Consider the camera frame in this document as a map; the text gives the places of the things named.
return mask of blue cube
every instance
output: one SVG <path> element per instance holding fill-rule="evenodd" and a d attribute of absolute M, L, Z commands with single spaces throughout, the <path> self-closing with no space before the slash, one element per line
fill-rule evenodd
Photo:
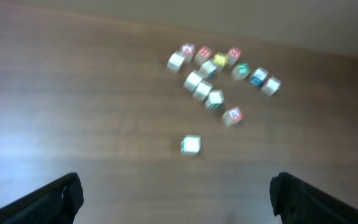
<path fill-rule="evenodd" d="M 254 86 L 261 86 L 267 78 L 268 71 L 263 68 L 258 68 L 249 78 L 249 82 Z"/>

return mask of blurry cube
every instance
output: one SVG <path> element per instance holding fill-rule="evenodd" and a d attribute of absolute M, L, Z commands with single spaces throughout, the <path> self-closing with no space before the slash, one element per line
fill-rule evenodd
<path fill-rule="evenodd" d="M 193 93 L 196 90 L 198 84 L 200 84 L 200 82 L 202 81 L 202 79 L 203 77 L 201 76 L 201 74 L 196 70 L 193 70 L 185 80 L 185 84 L 183 84 L 183 87 Z"/>
<path fill-rule="evenodd" d="M 180 47 L 180 52 L 185 55 L 185 62 L 191 62 L 191 60 L 193 59 L 195 51 L 196 51 L 196 49 L 194 47 L 194 44 L 184 43 Z"/>
<path fill-rule="evenodd" d="M 270 77 L 262 87 L 262 92 L 268 94 L 269 96 L 273 95 L 281 85 L 281 81 L 275 77 Z"/>
<path fill-rule="evenodd" d="M 176 51 L 172 54 L 172 56 L 168 60 L 167 69 L 178 72 L 181 65 L 183 65 L 183 62 L 185 61 L 185 55 L 182 54 L 179 51 Z"/>
<path fill-rule="evenodd" d="M 205 101 L 205 107 L 209 110 L 216 110 L 223 105 L 223 101 L 222 90 L 212 90 Z"/>
<path fill-rule="evenodd" d="M 201 149 L 201 136 L 186 135 L 181 142 L 180 152 L 182 154 L 195 155 Z"/>
<path fill-rule="evenodd" d="M 240 56 L 241 56 L 241 50 L 238 49 L 237 47 L 233 47 L 227 53 L 227 64 L 230 66 L 234 65 L 240 59 Z"/>
<path fill-rule="evenodd" d="M 208 96 L 209 92 L 211 91 L 211 89 L 212 89 L 212 84 L 203 80 L 200 82 L 200 84 L 198 84 L 196 90 L 193 93 L 193 97 L 201 101 L 204 101 L 205 98 Z"/>
<path fill-rule="evenodd" d="M 226 126 L 236 124 L 241 120 L 242 113 L 238 106 L 227 110 L 222 116 L 222 121 Z"/>
<path fill-rule="evenodd" d="M 249 78 L 249 82 L 254 86 L 261 86 L 265 79 L 267 78 L 268 71 L 263 68 L 256 69 L 251 77 Z"/>
<path fill-rule="evenodd" d="M 213 63 L 217 66 L 218 72 L 220 72 L 223 69 L 223 67 L 226 65 L 226 62 L 227 62 L 227 55 L 225 55 L 224 53 L 218 52 L 214 56 Z"/>
<path fill-rule="evenodd" d="M 218 67 L 210 60 L 206 61 L 200 68 L 200 73 L 204 78 L 211 78 L 215 73 Z"/>
<path fill-rule="evenodd" d="M 196 54 L 196 57 L 194 58 L 194 61 L 197 62 L 199 65 L 204 64 L 212 55 L 212 50 L 204 46 L 202 47 L 198 53 Z"/>
<path fill-rule="evenodd" d="M 239 63 L 231 72 L 231 75 L 233 76 L 233 79 L 235 80 L 243 80 L 245 79 L 251 69 L 249 68 L 248 64 L 246 63 Z"/>

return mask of table surface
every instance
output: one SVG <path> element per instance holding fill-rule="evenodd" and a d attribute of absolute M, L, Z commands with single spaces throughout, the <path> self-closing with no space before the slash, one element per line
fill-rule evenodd
<path fill-rule="evenodd" d="M 281 79 L 269 97 L 226 69 L 211 83 L 244 120 L 182 87 L 199 67 L 166 70 L 184 42 Z M 181 156 L 186 134 L 200 155 Z M 281 171 L 358 208 L 358 60 L 181 27 L 0 3 L 0 207 L 78 172 L 75 223 L 280 223 Z"/>

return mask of yellow cube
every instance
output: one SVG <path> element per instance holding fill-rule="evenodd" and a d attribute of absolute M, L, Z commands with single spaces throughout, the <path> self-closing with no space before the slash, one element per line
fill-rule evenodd
<path fill-rule="evenodd" d="M 227 62 L 227 55 L 221 52 L 218 52 L 214 57 L 214 64 L 218 66 L 225 66 Z"/>

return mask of pink cube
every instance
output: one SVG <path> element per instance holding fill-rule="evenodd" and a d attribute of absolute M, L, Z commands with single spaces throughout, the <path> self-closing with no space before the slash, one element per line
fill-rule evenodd
<path fill-rule="evenodd" d="M 180 47 L 180 52 L 185 55 L 185 62 L 191 62 L 191 60 L 193 59 L 195 51 L 196 50 L 195 50 L 194 44 L 184 43 Z"/>
<path fill-rule="evenodd" d="M 238 106 L 228 109 L 222 116 L 223 123 L 230 126 L 242 120 L 242 113 Z"/>
<path fill-rule="evenodd" d="M 211 55 L 212 50 L 209 47 L 204 46 L 198 51 L 194 61 L 196 61 L 199 65 L 202 65 L 211 57 Z"/>
<path fill-rule="evenodd" d="M 240 59 L 240 56 L 241 50 L 237 47 L 232 47 L 227 53 L 227 64 L 234 65 Z"/>

